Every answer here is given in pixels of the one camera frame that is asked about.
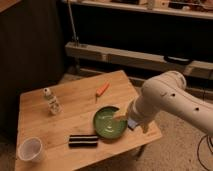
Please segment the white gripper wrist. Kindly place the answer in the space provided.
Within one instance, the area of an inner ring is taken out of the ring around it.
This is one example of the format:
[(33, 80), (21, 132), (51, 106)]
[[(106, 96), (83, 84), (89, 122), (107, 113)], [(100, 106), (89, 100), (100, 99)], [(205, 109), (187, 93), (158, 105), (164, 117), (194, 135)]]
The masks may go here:
[(129, 119), (134, 120), (137, 123), (137, 126), (144, 123), (144, 119), (142, 115), (137, 111), (135, 107), (135, 101), (131, 101), (128, 108), (127, 108), (127, 116), (126, 114), (122, 113), (115, 113), (113, 118), (116, 120), (126, 120)]

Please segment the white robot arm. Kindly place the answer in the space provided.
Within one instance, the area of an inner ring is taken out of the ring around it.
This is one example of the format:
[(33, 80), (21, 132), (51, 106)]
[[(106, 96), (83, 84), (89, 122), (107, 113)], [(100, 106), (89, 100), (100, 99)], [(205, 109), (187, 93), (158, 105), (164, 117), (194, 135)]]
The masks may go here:
[(213, 136), (213, 104), (202, 101), (185, 91), (186, 79), (178, 71), (167, 71), (147, 79), (140, 95), (118, 110), (115, 119), (124, 119), (134, 130), (148, 125), (160, 111), (173, 114), (197, 129)]

